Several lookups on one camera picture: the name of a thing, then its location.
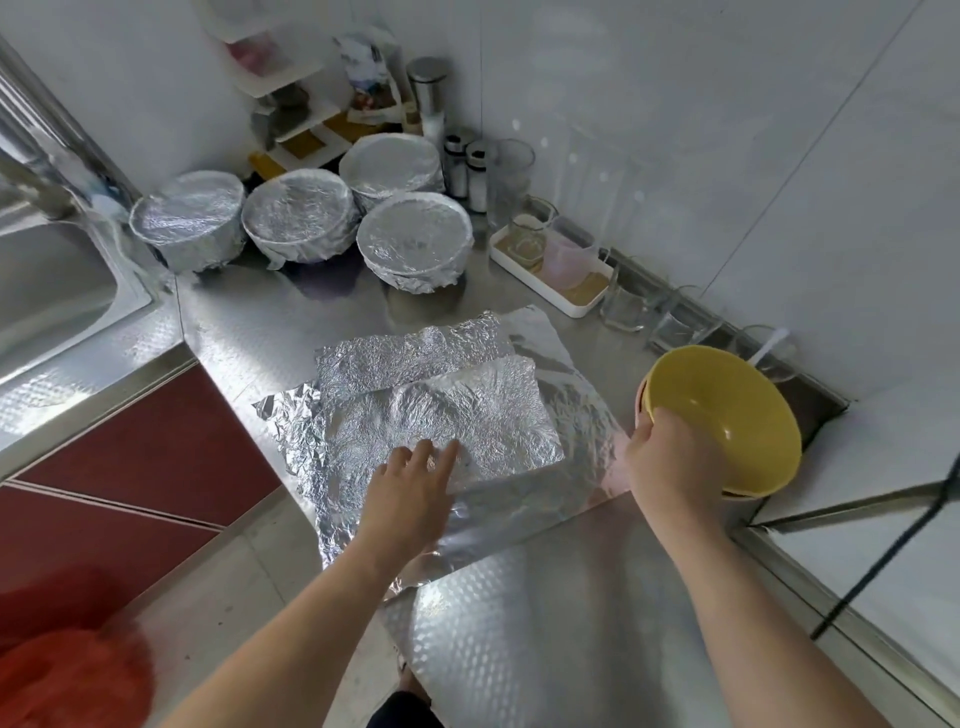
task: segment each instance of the person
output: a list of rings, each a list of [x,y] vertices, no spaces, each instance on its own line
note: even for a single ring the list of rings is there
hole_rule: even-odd
[[[627,448],[636,502],[683,579],[737,728],[881,728],[884,718],[764,590],[719,518],[728,464],[680,416],[642,417]],[[370,482],[356,538],[163,723],[317,728],[400,570],[444,531],[458,444],[397,448]],[[411,673],[371,726],[440,726]]]

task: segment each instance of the faucet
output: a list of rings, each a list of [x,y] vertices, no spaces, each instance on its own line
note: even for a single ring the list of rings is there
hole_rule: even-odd
[[[61,220],[77,211],[73,195],[57,182],[44,180],[26,163],[0,149],[0,177],[50,220]]]

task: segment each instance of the black cord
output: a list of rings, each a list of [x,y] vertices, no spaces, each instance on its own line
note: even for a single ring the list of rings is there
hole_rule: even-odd
[[[893,561],[894,557],[900,553],[900,550],[910,542],[910,539],[920,533],[925,525],[933,521],[933,517],[940,513],[943,507],[947,505],[948,500],[958,486],[960,486],[960,453],[958,453],[956,459],[953,460],[953,465],[950,466],[947,478],[941,483],[937,497],[930,504],[930,507],[927,508],[924,514],[914,521],[909,528],[898,536],[891,546],[883,552],[883,555],[876,560],[876,563],[867,570],[863,578],[854,584],[844,597],[833,606],[833,609],[827,613],[823,621],[810,633],[811,640],[816,641],[824,632],[830,629],[840,614],[867,588],[867,585],[876,578],[876,575],[879,574],[887,564]]]

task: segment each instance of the sink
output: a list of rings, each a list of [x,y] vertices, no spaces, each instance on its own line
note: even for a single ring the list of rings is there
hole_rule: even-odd
[[[0,383],[151,302],[101,227],[39,215],[0,225]]]

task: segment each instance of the spice jar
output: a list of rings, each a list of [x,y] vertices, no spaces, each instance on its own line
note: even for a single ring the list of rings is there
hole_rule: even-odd
[[[467,145],[476,139],[469,129],[454,129],[444,138],[444,180],[446,194],[457,200],[469,197]]]
[[[477,139],[467,146],[467,207],[473,212],[487,211],[487,144]]]

